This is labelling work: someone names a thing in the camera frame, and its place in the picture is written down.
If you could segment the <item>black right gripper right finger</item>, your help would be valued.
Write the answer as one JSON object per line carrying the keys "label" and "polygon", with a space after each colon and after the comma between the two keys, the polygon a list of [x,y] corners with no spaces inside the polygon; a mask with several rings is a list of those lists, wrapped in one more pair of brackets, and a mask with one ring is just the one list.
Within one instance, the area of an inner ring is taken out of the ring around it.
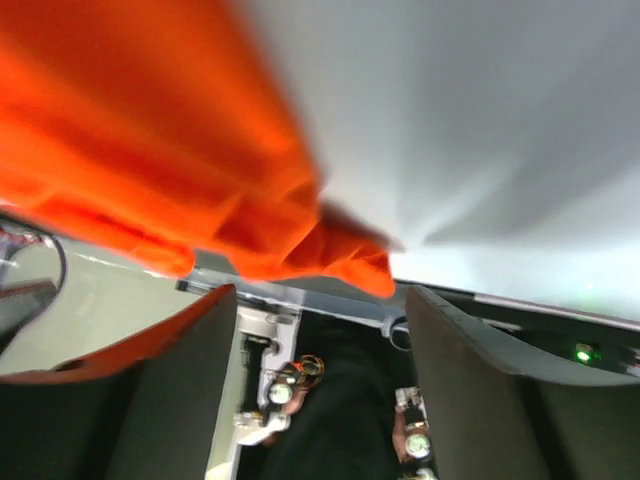
{"label": "black right gripper right finger", "polygon": [[637,378],[547,353],[422,286],[405,309],[440,478],[638,478]]}

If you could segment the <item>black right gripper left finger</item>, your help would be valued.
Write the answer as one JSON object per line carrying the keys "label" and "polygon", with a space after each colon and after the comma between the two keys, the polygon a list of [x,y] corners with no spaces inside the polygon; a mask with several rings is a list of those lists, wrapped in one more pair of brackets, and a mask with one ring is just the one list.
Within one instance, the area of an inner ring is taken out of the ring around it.
{"label": "black right gripper left finger", "polygon": [[101,350],[3,376],[2,477],[203,478],[236,313],[224,285]]}

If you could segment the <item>orange t shirt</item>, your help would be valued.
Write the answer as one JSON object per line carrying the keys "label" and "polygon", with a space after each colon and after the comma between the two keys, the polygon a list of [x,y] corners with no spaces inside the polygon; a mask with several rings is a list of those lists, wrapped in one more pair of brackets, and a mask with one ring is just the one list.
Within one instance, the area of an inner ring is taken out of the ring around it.
{"label": "orange t shirt", "polygon": [[394,293],[387,247],[329,214],[301,131],[230,1],[5,1],[1,200],[181,277]]}

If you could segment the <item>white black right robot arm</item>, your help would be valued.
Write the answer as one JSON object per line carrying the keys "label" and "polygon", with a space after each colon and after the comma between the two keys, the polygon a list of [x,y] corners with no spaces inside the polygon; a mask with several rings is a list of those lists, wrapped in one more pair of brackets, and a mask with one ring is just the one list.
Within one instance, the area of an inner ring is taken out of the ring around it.
{"label": "white black right robot arm", "polygon": [[360,327],[214,289],[1,379],[5,479],[635,479],[639,381],[431,290]]}

